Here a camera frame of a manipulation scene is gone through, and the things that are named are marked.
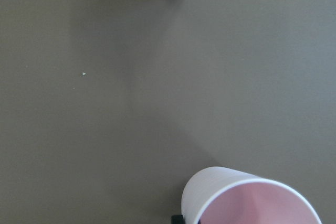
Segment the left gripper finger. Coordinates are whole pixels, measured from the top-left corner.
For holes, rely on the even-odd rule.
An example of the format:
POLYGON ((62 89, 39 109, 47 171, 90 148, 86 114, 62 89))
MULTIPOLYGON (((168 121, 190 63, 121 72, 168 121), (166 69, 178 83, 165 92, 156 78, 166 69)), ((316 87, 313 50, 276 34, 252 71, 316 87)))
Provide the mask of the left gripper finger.
POLYGON ((183 215, 172 215, 171 216, 171 224, 184 224, 183 215))

